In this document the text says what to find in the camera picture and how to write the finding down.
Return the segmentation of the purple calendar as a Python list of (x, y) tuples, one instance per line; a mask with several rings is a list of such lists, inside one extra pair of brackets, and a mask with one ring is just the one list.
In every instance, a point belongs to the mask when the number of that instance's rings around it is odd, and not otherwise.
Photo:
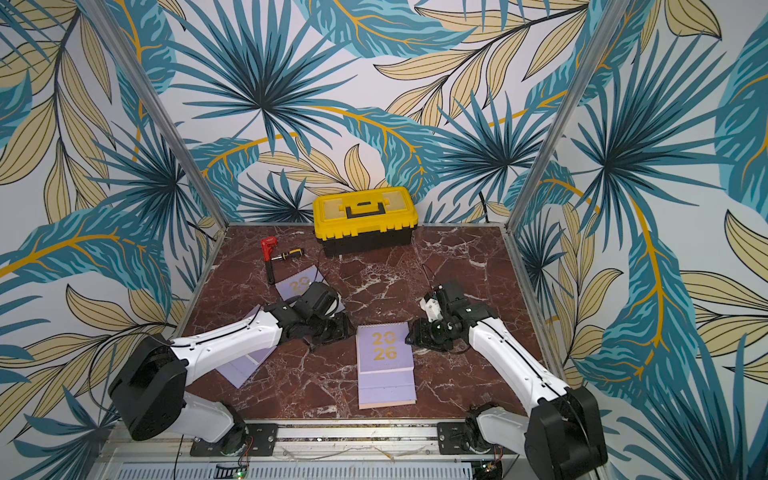
[(275, 287), (280, 297), (287, 301), (303, 295), (313, 282), (325, 282), (324, 276), (315, 265), (277, 282)]
[(254, 349), (228, 363), (222, 364), (216, 371), (236, 389), (240, 389), (275, 349), (276, 345), (272, 345), (269, 348)]
[(361, 410), (416, 403), (413, 351), (405, 342), (408, 333), (407, 322), (357, 328), (358, 403)]

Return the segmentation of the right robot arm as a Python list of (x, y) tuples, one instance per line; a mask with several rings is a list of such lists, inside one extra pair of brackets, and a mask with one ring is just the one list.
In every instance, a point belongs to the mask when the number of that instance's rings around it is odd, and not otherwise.
[(525, 410), (519, 415), (486, 404), (469, 410), (463, 423), (440, 424), (442, 453), (501, 457), (510, 451), (540, 479), (582, 479), (607, 463), (594, 395), (547, 370), (491, 307), (471, 302), (458, 283), (447, 282), (427, 293), (420, 308), (424, 315), (410, 324), (407, 344), (449, 352), (463, 340), (494, 367)]

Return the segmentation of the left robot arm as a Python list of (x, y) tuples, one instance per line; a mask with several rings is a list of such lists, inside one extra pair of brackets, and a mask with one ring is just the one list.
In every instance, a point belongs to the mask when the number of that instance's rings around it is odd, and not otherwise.
[(242, 453), (250, 433), (242, 417), (222, 402), (187, 392), (187, 386), (247, 354), (298, 339), (317, 346), (354, 336), (336, 290), (313, 282), (300, 296), (257, 307), (245, 318), (203, 334), (140, 341), (108, 388), (134, 441), (176, 433), (202, 440), (225, 456)]

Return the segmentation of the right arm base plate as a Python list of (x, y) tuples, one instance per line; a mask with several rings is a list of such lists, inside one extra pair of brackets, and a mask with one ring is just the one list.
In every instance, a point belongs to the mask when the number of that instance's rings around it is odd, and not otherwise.
[(487, 442), (475, 420), (462, 422), (439, 422), (437, 424), (438, 448), (441, 455), (487, 455), (495, 447)]

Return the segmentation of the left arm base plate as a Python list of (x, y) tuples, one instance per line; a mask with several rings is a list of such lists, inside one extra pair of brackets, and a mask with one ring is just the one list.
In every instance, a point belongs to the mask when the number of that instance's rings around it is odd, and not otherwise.
[(276, 423), (236, 424), (221, 440), (209, 443), (196, 439), (192, 457), (269, 457), (273, 455), (278, 433)]

